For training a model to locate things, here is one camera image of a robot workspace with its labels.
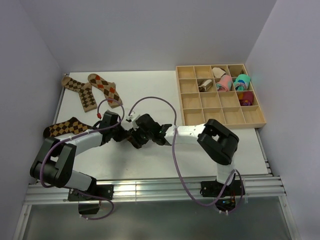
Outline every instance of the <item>white table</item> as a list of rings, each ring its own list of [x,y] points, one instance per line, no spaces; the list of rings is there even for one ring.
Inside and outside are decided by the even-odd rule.
[[[70,77],[87,83],[87,77],[92,72],[72,72]],[[140,98],[157,96],[169,101],[178,114],[177,124],[181,125],[181,112],[178,99],[178,89],[175,71],[127,71],[127,72],[97,72],[109,82],[116,83],[123,105],[128,114],[132,105]],[[105,99],[103,93],[92,88],[97,103]],[[101,114],[111,110],[122,115],[120,107],[111,109],[106,102],[100,109]],[[147,99],[134,109],[140,114],[148,113],[159,124],[172,123],[174,114],[164,102]],[[77,92],[65,90],[61,101],[57,123],[71,117],[77,117],[81,122],[93,125],[99,119],[97,111],[84,112]],[[124,121],[123,127],[132,126]],[[242,175],[268,174],[266,163],[254,128],[233,129],[240,142],[234,155],[235,167]],[[176,156],[181,173],[185,177],[216,176],[216,163],[199,145],[177,145]],[[176,178],[170,146],[158,146],[148,142],[141,149],[135,149],[129,142],[114,142],[92,148],[78,155],[74,162],[74,170],[93,176],[99,180],[124,179],[157,179]]]

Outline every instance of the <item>argyle sock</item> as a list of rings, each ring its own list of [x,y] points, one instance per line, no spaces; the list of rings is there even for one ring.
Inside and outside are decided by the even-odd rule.
[[[43,131],[43,137],[58,137],[63,134],[69,133],[73,133],[76,135],[88,129],[91,129],[91,126],[80,122],[76,117],[72,117],[67,121],[56,123],[46,127]]]
[[[84,112],[96,109],[97,103],[92,93],[92,86],[89,83],[82,83],[71,77],[65,76],[61,84],[66,89],[77,92],[79,94]]]
[[[92,86],[101,90],[106,99],[115,99],[122,104],[122,100],[116,91],[116,85],[114,82],[108,82],[95,73],[92,73],[88,76],[88,81]],[[119,106],[118,103],[111,100],[108,101],[108,104],[111,108],[116,108]]]

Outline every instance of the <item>wooden compartment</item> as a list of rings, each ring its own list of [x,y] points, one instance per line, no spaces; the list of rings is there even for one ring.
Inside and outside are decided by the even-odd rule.
[[[179,79],[180,92],[184,93],[198,93],[198,85],[196,79]]]
[[[226,124],[224,113],[220,107],[218,108],[204,108],[204,122],[206,123],[209,119],[218,120],[221,124]]]
[[[213,79],[214,75],[210,66],[194,66],[197,79]]]
[[[222,111],[227,125],[239,125],[246,123],[241,107],[223,107]]]
[[[213,76],[214,67],[223,69],[232,77],[230,91],[217,91],[216,83],[221,78]],[[204,124],[209,119],[216,119],[230,129],[261,128],[266,124],[252,82],[248,91],[253,92],[253,106],[240,106],[238,96],[246,91],[236,91],[234,81],[238,73],[248,74],[243,64],[177,66],[175,72],[185,126]],[[198,85],[208,79],[213,81],[213,86],[207,92],[199,92]]]
[[[199,93],[182,93],[181,94],[183,109],[200,109],[201,101]]]
[[[245,92],[249,92],[249,91],[236,91],[236,95],[237,95],[237,97],[238,97],[238,100],[239,100],[239,95],[241,95],[241,94],[243,94],[243,93],[245,93]],[[255,92],[254,92],[254,91],[250,91],[250,92],[253,93],[253,105],[252,105],[252,106],[258,106],[259,103],[258,103],[258,101],[257,101],[257,97],[256,97],[256,95],[255,95]]]
[[[199,125],[205,122],[204,113],[202,109],[184,109],[184,125],[185,126],[192,126],[192,125]]]
[[[177,72],[179,79],[195,79],[195,68],[194,66],[177,66]]]
[[[265,124],[264,115],[259,106],[242,106],[244,120],[247,124]]]
[[[238,77],[240,74],[248,75],[245,65],[243,64],[230,64],[228,68],[231,77]]]
[[[220,108],[220,100],[217,92],[200,92],[203,108]]]
[[[235,91],[219,91],[218,95],[223,108],[240,107],[239,99]]]

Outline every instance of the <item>white wall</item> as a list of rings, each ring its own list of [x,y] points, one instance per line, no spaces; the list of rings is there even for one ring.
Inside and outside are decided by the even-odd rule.
[[[243,63],[276,0],[20,0],[65,72]]]
[[[0,7],[0,235],[12,239],[62,71],[18,0]]]
[[[302,239],[320,236],[320,1],[278,0],[247,62],[260,135]]]

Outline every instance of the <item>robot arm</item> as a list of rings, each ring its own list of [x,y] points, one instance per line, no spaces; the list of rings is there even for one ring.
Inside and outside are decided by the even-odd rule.
[[[118,122],[117,113],[106,111],[99,124],[99,129],[114,125]],[[89,194],[101,196],[97,180],[81,172],[73,170],[75,156],[108,143],[111,139],[116,142],[128,140],[135,148],[139,149],[149,140],[160,146],[171,146],[175,126],[172,124],[160,125],[149,114],[142,116],[132,112],[127,118],[132,122],[133,128],[125,130],[120,124],[109,130],[93,132],[88,130],[88,135],[61,144],[53,151],[51,157],[58,157],[57,161],[48,159],[44,166],[43,178],[45,182],[58,188],[67,187],[85,191]],[[30,175],[40,179],[42,161],[48,151],[59,139],[46,138],[33,165]],[[228,176],[234,170],[233,155],[238,147],[239,138],[214,119],[205,124],[195,126],[178,126],[175,144],[200,144],[212,160],[217,163],[217,182],[226,183]],[[227,182],[229,186],[234,177]]]

